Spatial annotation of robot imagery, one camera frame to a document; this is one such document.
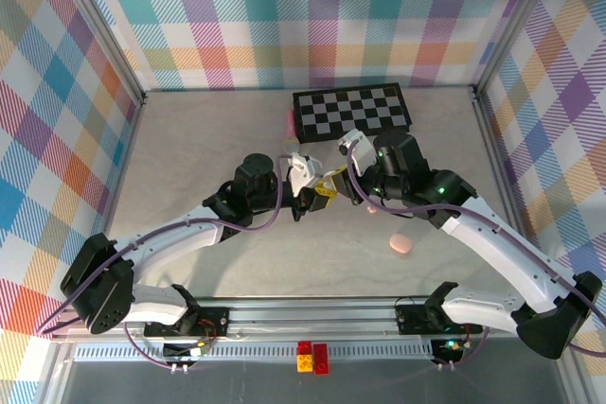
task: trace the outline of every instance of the checkerboard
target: checkerboard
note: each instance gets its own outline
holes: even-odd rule
[[[301,144],[339,139],[353,129],[368,136],[412,124],[398,83],[293,94]]]

